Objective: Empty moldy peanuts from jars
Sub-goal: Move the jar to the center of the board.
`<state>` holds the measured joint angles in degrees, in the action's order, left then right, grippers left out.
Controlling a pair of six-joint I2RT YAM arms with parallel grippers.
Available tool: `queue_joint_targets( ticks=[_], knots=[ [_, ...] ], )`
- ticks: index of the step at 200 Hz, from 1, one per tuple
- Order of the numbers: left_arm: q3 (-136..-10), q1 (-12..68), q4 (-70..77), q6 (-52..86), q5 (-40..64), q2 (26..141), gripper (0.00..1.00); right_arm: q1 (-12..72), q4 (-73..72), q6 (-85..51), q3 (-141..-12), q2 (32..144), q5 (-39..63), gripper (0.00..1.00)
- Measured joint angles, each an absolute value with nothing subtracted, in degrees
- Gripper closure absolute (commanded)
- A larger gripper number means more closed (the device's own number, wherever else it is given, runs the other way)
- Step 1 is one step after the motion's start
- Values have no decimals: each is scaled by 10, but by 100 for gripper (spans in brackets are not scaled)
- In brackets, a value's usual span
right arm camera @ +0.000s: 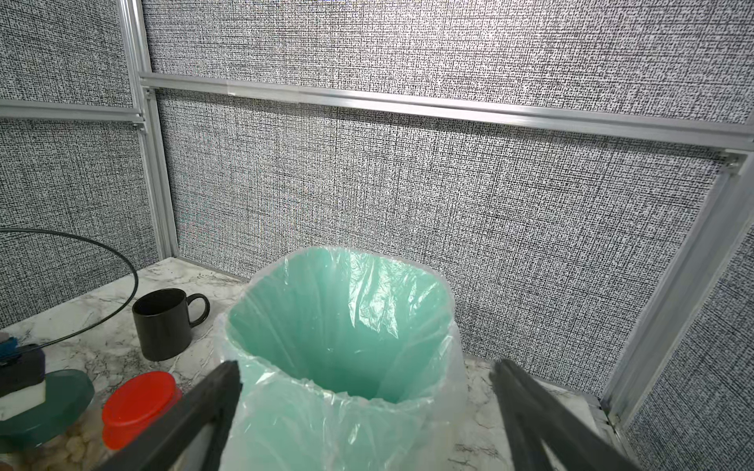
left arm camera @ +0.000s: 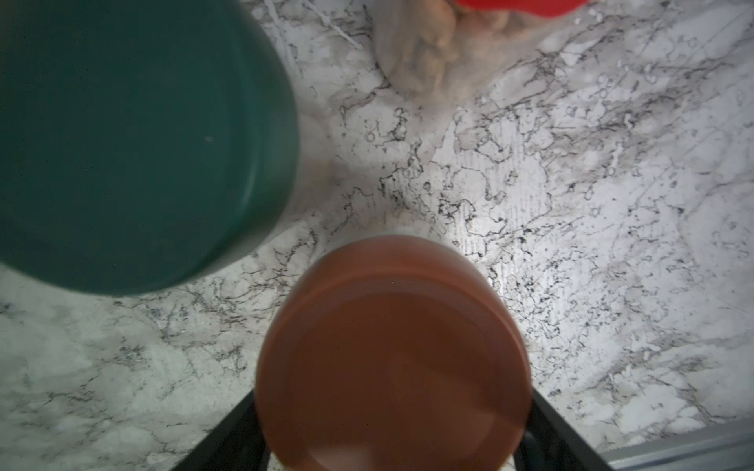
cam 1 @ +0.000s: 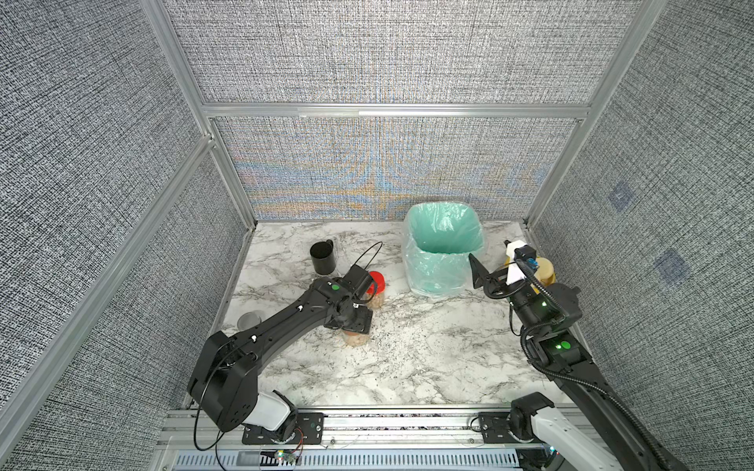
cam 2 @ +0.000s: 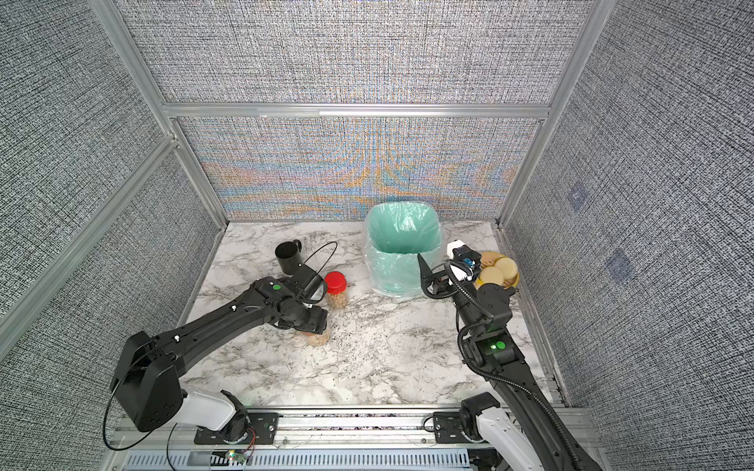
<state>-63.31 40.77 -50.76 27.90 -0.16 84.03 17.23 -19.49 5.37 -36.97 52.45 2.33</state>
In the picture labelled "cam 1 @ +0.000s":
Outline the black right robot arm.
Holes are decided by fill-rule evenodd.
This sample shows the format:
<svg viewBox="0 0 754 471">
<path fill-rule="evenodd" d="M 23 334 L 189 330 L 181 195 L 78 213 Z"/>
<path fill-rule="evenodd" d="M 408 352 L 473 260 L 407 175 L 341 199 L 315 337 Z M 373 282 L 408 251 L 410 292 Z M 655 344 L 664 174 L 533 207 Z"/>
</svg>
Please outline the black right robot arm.
<svg viewBox="0 0 754 471">
<path fill-rule="evenodd" d="M 471 280 L 490 299 L 506 300 L 518 317 L 520 347 L 528 364 L 555 383 L 582 412 L 596 443 L 567 423 L 541 392 L 514 400 L 507 429 L 519 443 L 550 445 L 576 470 L 683 470 L 683 464 L 638 419 L 608 384 L 587 348 L 569 331 L 582 316 L 578 288 L 544 284 L 536 276 L 536 251 L 524 245 L 490 272 L 469 257 Z"/>
</svg>

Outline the orange lid peanut jar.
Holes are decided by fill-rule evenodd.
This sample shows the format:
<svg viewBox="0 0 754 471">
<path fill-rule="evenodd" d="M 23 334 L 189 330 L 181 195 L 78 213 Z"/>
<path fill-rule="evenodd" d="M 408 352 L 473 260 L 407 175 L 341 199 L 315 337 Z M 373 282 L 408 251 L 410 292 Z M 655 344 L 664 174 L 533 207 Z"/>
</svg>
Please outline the orange lid peanut jar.
<svg viewBox="0 0 754 471">
<path fill-rule="evenodd" d="M 371 339 L 371 335 L 355 333 L 350 331 L 343 331 L 344 342 L 349 347 L 362 347 L 366 345 Z"/>
</svg>

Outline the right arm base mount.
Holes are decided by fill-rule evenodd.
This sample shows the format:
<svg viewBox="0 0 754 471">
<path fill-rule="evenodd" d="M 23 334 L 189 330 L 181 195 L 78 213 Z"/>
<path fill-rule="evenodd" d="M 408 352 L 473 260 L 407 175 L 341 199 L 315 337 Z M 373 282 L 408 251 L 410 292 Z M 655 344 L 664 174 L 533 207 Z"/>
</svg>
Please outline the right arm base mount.
<svg viewBox="0 0 754 471">
<path fill-rule="evenodd" d="M 482 412 L 477 415 L 479 433 L 485 445 L 527 444 L 530 439 L 520 439 L 509 424 L 508 412 Z"/>
</svg>

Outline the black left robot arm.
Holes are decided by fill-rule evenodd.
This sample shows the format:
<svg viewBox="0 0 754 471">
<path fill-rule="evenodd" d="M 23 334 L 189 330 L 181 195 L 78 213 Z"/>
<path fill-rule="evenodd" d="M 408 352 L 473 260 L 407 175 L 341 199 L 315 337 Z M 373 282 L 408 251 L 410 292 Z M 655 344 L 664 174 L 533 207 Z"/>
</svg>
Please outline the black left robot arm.
<svg viewBox="0 0 754 471">
<path fill-rule="evenodd" d="M 288 438 L 298 410 L 280 392 L 261 392 L 260 373 L 318 327 L 368 334 L 373 312 L 365 296 L 373 285 L 370 273 L 353 265 L 341 278 L 315 279 L 292 304 L 254 327 L 231 337 L 216 332 L 203 345 L 188 393 L 222 433 L 251 426 Z"/>
</svg>

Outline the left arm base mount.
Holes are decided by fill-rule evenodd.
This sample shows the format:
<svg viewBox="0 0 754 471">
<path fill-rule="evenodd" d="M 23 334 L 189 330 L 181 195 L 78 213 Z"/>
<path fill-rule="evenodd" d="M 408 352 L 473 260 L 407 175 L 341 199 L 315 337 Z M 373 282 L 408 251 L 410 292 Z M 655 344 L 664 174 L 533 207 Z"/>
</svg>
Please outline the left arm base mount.
<svg viewBox="0 0 754 471">
<path fill-rule="evenodd" d="M 261 426 L 243 427 L 243 445 L 320 445 L 325 415 L 319 412 L 297 412 L 273 430 Z"/>
</svg>

